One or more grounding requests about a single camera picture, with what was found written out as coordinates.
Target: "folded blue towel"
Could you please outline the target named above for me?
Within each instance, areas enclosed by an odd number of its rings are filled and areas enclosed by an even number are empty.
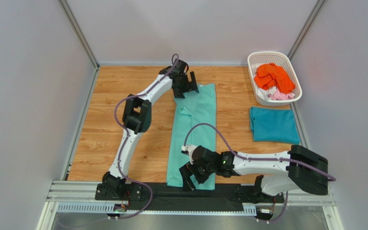
[[[293,111],[251,107],[249,117],[254,141],[300,143]]]
[[[183,179],[179,168],[189,162],[187,155],[181,153],[188,131],[198,123],[209,123],[216,126],[217,122],[217,98],[215,85],[209,84],[199,86],[199,93],[184,93],[185,99],[175,98],[177,107],[175,109],[174,123],[171,133],[170,153],[167,165],[167,185],[182,187]],[[199,126],[194,129],[187,140],[187,145],[202,145],[215,151],[216,134],[208,126]],[[203,184],[198,184],[194,176],[191,177],[196,189],[214,190],[215,174],[212,174]]]

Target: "wood grain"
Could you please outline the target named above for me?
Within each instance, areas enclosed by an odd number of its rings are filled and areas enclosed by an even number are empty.
[[[122,128],[114,120],[114,107],[130,93],[136,94],[154,81],[164,67],[101,67],[68,180],[101,181],[115,159]],[[214,83],[217,93],[217,128],[236,151],[273,153],[290,144],[254,142],[249,129],[249,108],[256,102],[247,67],[190,67],[200,84]],[[117,116],[121,120],[124,104]],[[149,130],[139,141],[129,176],[143,182],[166,181],[175,102],[165,93],[152,109]],[[217,135],[217,152],[227,147]],[[216,183],[253,184],[256,175],[223,178]]]

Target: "orange cloth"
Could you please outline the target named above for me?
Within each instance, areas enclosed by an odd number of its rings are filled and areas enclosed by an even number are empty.
[[[276,86],[282,93],[291,93],[296,87],[285,69],[275,63],[259,66],[253,80],[259,88],[268,90],[270,87]]]

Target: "laundry basket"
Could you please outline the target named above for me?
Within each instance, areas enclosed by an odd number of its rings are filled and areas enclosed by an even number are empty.
[[[288,73],[290,79],[293,83],[295,83],[295,89],[293,90],[293,93],[295,94],[295,98],[290,100],[265,100],[258,96],[256,93],[258,91],[258,86],[256,85],[256,82],[253,80],[253,78],[256,76],[256,69],[262,65],[267,63],[275,63],[278,66],[282,66],[285,71]],[[296,77],[296,73],[292,67],[292,63],[290,63],[289,58],[279,52],[275,51],[265,51],[265,52],[255,52],[251,53],[248,56],[248,66],[249,66],[249,77],[251,78],[252,88],[255,93],[255,98],[257,102],[264,106],[284,106],[288,105],[292,102],[295,102],[299,100],[302,97],[302,88],[300,87],[299,80]]]

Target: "clothing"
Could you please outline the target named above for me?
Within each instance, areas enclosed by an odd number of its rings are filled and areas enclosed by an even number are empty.
[[[199,93],[194,91],[184,93],[185,99],[174,99],[177,107],[175,109],[167,165],[166,182],[168,186],[183,186],[183,179],[179,168],[189,162],[189,158],[187,155],[181,153],[181,146],[184,144],[184,139],[188,131],[198,123],[205,122],[213,126],[216,126],[217,123],[215,85],[198,86],[198,89]],[[187,140],[187,145],[202,145],[211,151],[215,151],[215,143],[215,130],[208,126],[197,127],[191,132]],[[197,189],[215,189],[215,174],[212,174],[203,184],[198,184],[194,176],[191,179]]]
[[[251,107],[249,110],[254,141],[274,141],[299,144],[293,111]]]
[[[253,80],[259,88],[268,90],[272,86],[276,86],[282,93],[291,93],[296,87],[285,69],[275,63],[259,66]]]
[[[294,93],[282,93],[279,91],[279,89],[276,86],[272,86],[270,87],[268,90],[264,90],[262,88],[258,87],[258,91],[256,92],[256,94],[266,100],[290,100],[295,98],[295,94]]]

